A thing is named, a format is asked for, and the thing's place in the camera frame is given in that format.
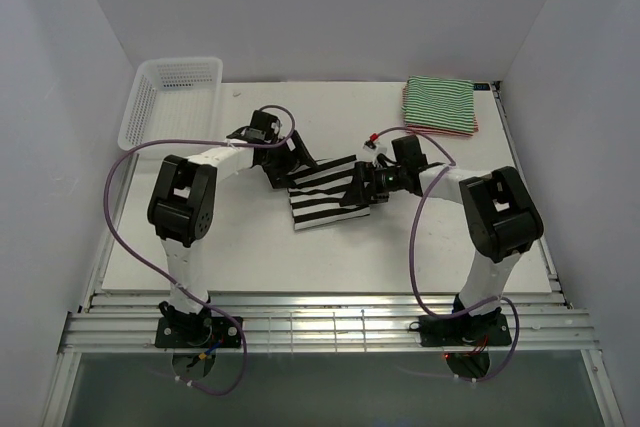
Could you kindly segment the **black white striped tank top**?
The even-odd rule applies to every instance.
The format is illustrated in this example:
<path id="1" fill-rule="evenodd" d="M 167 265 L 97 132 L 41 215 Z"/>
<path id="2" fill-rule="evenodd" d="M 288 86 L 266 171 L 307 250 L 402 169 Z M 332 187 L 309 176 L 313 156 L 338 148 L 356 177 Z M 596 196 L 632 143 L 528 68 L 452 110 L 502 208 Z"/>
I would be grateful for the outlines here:
<path id="1" fill-rule="evenodd" d="M 366 206 L 340 205 L 353 180 L 355 155 L 324 159 L 317 168 L 301 167 L 288 176 L 289 205 L 295 231 L 367 217 Z"/>

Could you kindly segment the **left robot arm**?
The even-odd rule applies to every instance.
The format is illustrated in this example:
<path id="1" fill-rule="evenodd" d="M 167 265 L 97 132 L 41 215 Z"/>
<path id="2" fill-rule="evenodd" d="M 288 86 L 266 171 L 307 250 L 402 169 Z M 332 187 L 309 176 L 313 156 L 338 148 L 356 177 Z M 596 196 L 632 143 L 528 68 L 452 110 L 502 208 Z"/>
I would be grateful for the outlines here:
<path id="1" fill-rule="evenodd" d="M 204 307 L 210 301 L 202 281 L 202 239 L 214 219 L 218 184 L 241 171 L 259 166 L 275 189 L 293 185 L 290 176 L 301 167 L 318 164 L 297 131 L 281 134 L 281 121 L 265 108 L 253 112 L 250 123 L 200 154 L 169 155 L 162 161 L 147 209 L 147 218 L 160 238 L 170 297 L 159 304 L 161 346 L 209 344 L 225 322 Z"/>

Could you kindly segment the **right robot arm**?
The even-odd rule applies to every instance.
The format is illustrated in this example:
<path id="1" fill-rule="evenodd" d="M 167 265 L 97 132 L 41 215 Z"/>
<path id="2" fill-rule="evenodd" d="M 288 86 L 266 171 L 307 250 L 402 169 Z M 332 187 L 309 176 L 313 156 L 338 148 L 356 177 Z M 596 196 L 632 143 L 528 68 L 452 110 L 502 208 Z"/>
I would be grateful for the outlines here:
<path id="1" fill-rule="evenodd" d="M 426 309 L 411 326 L 424 347 L 509 346 L 512 336 L 501 311 L 504 288 L 516 263 L 542 236 L 541 216 L 519 172 L 506 166 L 468 173 L 453 159 L 431 163 L 415 135 L 391 143 L 388 158 L 372 135 L 365 147 L 370 161 L 358 161 L 340 200 L 343 207 L 384 203 L 390 193 L 406 191 L 422 201 L 433 197 L 462 206 L 475 248 L 467 280 L 449 314 Z"/>

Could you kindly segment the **green striped tank top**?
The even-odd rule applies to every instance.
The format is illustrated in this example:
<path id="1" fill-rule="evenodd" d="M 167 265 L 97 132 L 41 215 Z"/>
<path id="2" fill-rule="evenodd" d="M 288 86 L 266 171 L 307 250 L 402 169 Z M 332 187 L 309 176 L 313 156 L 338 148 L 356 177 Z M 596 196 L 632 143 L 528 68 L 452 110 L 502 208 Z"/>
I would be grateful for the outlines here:
<path id="1" fill-rule="evenodd" d="M 411 76 L 403 89 L 402 111 L 413 126 L 460 135 L 473 135 L 478 128 L 470 80 Z"/>

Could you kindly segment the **red striped tank top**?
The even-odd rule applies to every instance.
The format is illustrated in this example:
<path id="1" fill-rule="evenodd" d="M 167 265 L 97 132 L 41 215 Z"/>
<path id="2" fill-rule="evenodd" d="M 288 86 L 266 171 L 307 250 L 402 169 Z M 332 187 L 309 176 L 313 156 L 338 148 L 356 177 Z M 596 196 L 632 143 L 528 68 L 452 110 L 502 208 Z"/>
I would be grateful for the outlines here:
<path id="1" fill-rule="evenodd" d="M 471 118 L 424 117 L 405 114 L 403 120 L 408 128 L 432 135 L 469 138 L 479 132 L 476 116 Z"/>

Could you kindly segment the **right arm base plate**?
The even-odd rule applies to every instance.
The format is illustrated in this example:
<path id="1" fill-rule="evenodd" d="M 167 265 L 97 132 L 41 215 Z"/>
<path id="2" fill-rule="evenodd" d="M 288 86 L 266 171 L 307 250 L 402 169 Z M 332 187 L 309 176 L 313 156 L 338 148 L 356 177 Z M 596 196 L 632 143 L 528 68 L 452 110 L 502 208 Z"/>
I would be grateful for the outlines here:
<path id="1" fill-rule="evenodd" d="M 507 347 L 512 344 L 506 316 L 503 314 L 491 319 L 475 316 L 449 320 L 424 315 L 411 322 L 408 330 L 419 334 L 422 347 Z"/>

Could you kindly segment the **aluminium rail frame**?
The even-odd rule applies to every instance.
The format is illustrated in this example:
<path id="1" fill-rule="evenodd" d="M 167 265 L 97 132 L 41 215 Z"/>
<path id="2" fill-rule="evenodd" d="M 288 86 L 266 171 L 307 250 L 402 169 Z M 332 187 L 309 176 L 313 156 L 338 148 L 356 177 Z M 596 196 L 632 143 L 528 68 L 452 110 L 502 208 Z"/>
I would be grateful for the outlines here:
<path id="1" fill-rule="evenodd" d="M 368 136 L 398 136 L 399 82 L 224 83 L 214 117 L 222 138 L 269 106 L 313 155 L 357 154 Z M 146 218 L 159 162 L 129 163 L 116 225 L 89 306 L 70 316 L 65 352 L 151 352 L 169 293 L 165 254 Z M 413 352 L 408 330 L 426 309 L 446 313 L 474 247 L 461 206 L 400 193 L 367 217 L 295 231 L 287 195 L 260 169 L 226 179 L 202 241 L 213 304 L 243 320 L 250 353 Z"/>

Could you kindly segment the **blue table label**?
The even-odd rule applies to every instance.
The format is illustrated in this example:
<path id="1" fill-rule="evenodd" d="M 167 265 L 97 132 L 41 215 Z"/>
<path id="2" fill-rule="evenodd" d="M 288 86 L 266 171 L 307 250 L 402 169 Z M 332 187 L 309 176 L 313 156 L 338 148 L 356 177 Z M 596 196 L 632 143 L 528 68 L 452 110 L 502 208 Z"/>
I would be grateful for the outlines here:
<path id="1" fill-rule="evenodd" d="M 475 83 L 473 86 L 475 91 L 490 91 L 491 87 L 488 83 L 484 83 L 484 82 L 479 82 L 479 83 Z"/>

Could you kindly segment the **white plastic basket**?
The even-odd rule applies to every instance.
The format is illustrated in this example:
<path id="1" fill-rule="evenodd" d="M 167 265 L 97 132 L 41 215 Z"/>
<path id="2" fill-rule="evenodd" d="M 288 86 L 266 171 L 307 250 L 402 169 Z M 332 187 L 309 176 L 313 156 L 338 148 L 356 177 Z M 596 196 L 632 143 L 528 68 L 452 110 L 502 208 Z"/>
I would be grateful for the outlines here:
<path id="1" fill-rule="evenodd" d="M 121 150 L 166 140 L 211 140 L 223 62 L 213 56 L 147 60 L 137 69 L 118 134 Z"/>

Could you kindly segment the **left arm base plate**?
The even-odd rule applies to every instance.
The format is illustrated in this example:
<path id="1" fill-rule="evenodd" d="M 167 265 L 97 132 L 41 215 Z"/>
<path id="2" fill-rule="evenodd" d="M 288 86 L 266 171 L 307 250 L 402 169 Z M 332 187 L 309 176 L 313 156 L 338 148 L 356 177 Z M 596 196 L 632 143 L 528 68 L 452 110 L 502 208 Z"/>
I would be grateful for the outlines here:
<path id="1" fill-rule="evenodd" d="M 225 317 L 199 320 L 194 325 L 180 324 L 161 318 L 153 345 L 164 349 L 204 349 L 218 344 L 220 348 L 242 346 L 239 328 Z"/>

